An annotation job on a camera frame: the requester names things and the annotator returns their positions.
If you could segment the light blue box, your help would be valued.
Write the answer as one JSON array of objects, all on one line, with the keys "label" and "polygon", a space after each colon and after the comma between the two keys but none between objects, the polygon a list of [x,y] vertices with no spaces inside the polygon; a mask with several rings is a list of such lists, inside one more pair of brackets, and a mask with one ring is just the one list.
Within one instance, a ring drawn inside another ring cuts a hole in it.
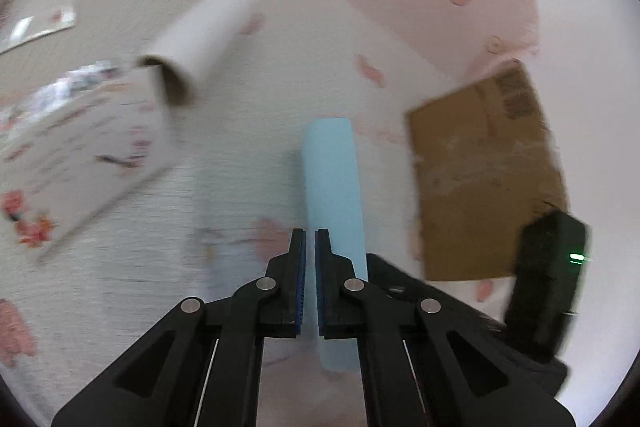
[{"label": "light blue box", "polygon": [[324,369],[355,373],[359,369],[356,341],[319,337],[314,262],[314,234],[327,229],[332,251],[352,262],[355,277],[368,278],[356,144],[348,119],[322,118],[308,126],[303,178],[307,210],[303,338],[314,346]]}]

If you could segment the brown cardboard box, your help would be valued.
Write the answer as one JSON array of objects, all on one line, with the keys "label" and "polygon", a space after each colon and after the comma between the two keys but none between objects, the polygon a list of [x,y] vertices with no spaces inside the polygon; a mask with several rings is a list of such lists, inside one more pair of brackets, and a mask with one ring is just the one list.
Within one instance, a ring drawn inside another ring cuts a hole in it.
[{"label": "brown cardboard box", "polygon": [[567,196],[551,131],[525,66],[410,110],[421,254],[436,282],[513,270],[521,229]]}]

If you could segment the floral card in sleeve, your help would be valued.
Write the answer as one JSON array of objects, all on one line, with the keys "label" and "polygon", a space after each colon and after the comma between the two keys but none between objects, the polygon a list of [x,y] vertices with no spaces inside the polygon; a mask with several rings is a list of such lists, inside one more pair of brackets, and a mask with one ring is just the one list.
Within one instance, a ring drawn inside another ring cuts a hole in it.
[{"label": "floral card in sleeve", "polygon": [[47,254],[177,160],[157,66],[90,66],[3,106],[2,251]]}]

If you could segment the pink hello kitty bedsheet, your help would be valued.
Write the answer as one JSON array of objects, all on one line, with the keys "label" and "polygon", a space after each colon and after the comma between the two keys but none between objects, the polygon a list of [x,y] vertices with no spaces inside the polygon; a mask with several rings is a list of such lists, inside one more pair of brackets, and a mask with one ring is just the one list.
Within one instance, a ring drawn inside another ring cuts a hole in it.
[{"label": "pink hello kitty bedsheet", "polygon": [[[4,54],[14,102],[70,69],[129,60],[198,0],[77,0],[73,28]],[[8,8],[12,0],[1,0]],[[1,373],[39,426],[187,295],[258,277],[306,223],[302,148],[354,127],[368,251],[426,270],[406,115],[537,43],[535,0],[259,0],[254,23],[173,107],[180,156],[66,242],[1,246]]]}]

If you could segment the white paper roll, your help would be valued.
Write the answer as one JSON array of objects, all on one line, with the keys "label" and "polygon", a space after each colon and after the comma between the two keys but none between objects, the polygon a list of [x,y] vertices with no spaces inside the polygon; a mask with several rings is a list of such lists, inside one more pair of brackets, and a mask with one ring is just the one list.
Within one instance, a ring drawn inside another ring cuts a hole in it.
[{"label": "white paper roll", "polygon": [[252,20],[258,0],[198,0],[144,48],[138,63],[155,67],[166,102],[186,105]]}]

